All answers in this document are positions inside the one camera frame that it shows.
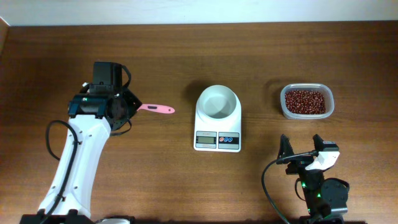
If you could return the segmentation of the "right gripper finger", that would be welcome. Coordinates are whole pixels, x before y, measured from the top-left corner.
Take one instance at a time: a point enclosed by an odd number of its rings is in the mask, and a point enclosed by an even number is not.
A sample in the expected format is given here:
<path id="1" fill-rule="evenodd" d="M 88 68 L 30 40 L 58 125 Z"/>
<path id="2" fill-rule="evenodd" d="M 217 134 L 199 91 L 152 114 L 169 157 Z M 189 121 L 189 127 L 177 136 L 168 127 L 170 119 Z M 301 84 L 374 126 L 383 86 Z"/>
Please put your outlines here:
<path id="1" fill-rule="evenodd" d="M 323 139 L 318 134 L 315 134 L 313 136 L 313 142 L 314 142 L 315 150 L 317 152 L 324 151 L 325 147 L 324 147 Z"/>
<path id="2" fill-rule="evenodd" d="M 280 137 L 280 148 L 277 155 L 277 159 L 279 160 L 276 164 L 288 164 L 292 159 L 290 156 L 294 155 L 293 148 L 290 144 L 289 138 L 282 134 Z"/>

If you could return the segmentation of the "pink measuring scoop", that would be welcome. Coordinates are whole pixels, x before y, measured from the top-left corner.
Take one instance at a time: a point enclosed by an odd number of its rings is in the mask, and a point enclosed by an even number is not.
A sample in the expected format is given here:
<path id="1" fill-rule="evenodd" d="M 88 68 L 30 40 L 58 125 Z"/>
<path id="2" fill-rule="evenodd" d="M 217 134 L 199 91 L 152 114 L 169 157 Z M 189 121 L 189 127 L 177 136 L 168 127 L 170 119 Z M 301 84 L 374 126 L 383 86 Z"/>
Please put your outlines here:
<path id="1" fill-rule="evenodd" d="M 162 113 L 162 114 L 172 114 L 175 113 L 175 109 L 170 106 L 165 105 L 154 105 L 154 104 L 142 104 L 139 110 L 147 110 L 155 113 Z"/>

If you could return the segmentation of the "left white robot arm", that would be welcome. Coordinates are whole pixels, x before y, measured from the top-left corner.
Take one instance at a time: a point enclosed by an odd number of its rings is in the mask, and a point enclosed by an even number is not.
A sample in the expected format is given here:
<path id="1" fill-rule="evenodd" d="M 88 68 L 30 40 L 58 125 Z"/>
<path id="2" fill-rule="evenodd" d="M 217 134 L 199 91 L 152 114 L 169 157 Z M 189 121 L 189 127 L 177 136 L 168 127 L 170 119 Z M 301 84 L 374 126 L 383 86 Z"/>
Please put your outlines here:
<path id="1" fill-rule="evenodd" d="M 126 66 L 95 62 L 93 81 L 84 84 L 68 104 L 65 147 L 46 197 L 37 213 L 25 214 L 21 223 L 91 223 L 91 193 L 101 152 L 111 136 L 123 134 L 141 102 L 122 75 Z"/>

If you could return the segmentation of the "white digital kitchen scale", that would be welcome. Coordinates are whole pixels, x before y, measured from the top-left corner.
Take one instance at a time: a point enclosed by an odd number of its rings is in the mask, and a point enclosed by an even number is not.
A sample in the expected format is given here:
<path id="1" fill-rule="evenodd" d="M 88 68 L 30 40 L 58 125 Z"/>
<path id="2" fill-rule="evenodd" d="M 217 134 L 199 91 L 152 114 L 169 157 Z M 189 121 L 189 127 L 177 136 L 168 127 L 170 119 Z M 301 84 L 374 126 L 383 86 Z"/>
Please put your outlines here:
<path id="1" fill-rule="evenodd" d="M 225 119 L 204 117 L 195 108 L 193 148 L 197 151 L 239 152 L 241 150 L 242 107 L 239 98 L 235 112 Z"/>

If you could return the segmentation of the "white bowl on scale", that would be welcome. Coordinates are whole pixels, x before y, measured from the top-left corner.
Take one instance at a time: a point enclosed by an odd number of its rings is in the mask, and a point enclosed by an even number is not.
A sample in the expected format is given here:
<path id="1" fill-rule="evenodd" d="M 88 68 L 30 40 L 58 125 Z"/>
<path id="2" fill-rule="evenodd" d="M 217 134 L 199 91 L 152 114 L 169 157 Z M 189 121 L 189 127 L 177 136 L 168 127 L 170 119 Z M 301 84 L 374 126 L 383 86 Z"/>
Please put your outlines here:
<path id="1" fill-rule="evenodd" d="M 236 94 L 227 86 L 212 85 L 198 98 L 197 111 L 206 118 L 225 119 L 238 107 Z"/>

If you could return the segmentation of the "red beans in container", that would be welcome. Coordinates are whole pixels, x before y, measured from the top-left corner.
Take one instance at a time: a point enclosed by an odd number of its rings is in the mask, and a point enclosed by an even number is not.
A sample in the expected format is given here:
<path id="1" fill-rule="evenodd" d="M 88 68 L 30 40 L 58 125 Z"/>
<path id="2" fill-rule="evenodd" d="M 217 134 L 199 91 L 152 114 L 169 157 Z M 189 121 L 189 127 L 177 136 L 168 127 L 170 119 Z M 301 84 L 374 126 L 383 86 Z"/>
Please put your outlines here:
<path id="1" fill-rule="evenodd" d="M 324 114 L 325 98 L 319 91 L 293 90 L 285 95 L 285 105 L 295 114 Z"/>

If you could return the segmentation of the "clear plastic bean container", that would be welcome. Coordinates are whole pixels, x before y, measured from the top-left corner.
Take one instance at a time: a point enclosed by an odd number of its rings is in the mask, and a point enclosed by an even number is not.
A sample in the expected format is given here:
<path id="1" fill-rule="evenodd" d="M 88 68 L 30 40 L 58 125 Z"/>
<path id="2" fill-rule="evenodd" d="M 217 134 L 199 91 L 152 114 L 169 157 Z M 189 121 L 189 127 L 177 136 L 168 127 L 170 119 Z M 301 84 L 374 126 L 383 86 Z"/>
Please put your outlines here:
<path id="1" fill-rule="evenodd" d="M 331 90 L 320 83 L 294 83 L 280 93 L 280 105 L 288 119 L 324 119 L 335 109 Z"/>

